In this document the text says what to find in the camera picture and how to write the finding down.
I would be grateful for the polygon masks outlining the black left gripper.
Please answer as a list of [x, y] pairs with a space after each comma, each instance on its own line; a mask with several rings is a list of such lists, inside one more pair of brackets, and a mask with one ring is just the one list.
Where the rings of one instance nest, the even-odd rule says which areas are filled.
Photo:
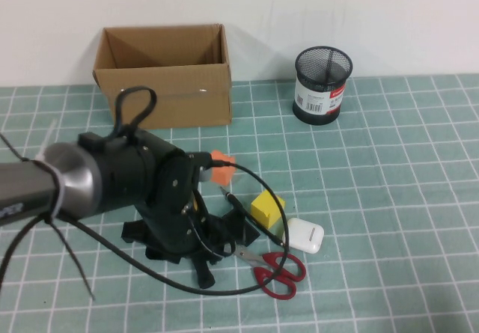
[[136, 206], [141, 218], [123, 225], [122, 239], [146, 247], [149, 260], [179, 264], [191, 258], [198, 286], [211, 288], [215, 278], [208, 266], [230, 254], [234, 239], [221, 219], [209, 214], [198, 186], [218, 159], [211, 153], [170, 156], [155, 171], [152, 191]]

